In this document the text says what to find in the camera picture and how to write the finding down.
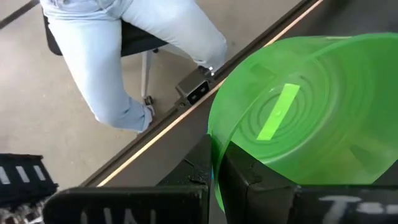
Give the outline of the black office chair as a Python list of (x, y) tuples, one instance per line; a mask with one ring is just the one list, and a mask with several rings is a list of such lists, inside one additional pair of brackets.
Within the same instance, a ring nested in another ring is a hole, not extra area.
[(159, 49), (167, 45), (167, 43), (124, 21), (121, 22), (121, 29), (121, 56), (125, 57), (134, 54), (141, 54), (141, 97), (145, 105), (152, 105), (154, 103), (153, 98), (147, 94), (150, 65), (152, 61), (151, 57), (152, 54), (156, 54)]

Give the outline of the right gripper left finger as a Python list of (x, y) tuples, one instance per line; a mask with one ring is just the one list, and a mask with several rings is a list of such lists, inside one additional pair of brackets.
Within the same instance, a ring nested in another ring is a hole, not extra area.
[(44, 224), (208, 224), (211, 137), (153, 187), (74, 187), (45, 203)]

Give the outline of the person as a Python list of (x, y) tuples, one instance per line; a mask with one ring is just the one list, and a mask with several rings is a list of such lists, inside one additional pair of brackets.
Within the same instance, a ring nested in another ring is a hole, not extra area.
[(218, 70), (227, 41), (195, 0), (39, 0), (49, 29), (95, 118), (141, 133), (154, 109), (128, 95), (121, 68), (122, 22), (179, 48), (199, 66)]

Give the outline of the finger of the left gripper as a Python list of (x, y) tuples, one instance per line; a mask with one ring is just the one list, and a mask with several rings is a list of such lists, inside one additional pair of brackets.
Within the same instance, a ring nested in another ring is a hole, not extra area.
[(0, 206), (34, 203), (57, 191), (41, 155), (0, 153)]

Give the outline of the small green translucent bowl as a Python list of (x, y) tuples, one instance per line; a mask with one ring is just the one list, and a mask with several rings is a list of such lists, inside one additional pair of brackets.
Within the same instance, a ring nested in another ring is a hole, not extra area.
[(371, 184), (398, 160), (398, 33), (278, 40), (225, 79), (208, 119), (215, 173), (230, 143), (298, 184)]

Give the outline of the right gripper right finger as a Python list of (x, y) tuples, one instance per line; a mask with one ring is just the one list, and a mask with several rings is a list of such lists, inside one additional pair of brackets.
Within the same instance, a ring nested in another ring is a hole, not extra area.
[(398, 224), (398, 161), (371, 185), (299, 185), (231, 142), (218, 183), (228, 224)]

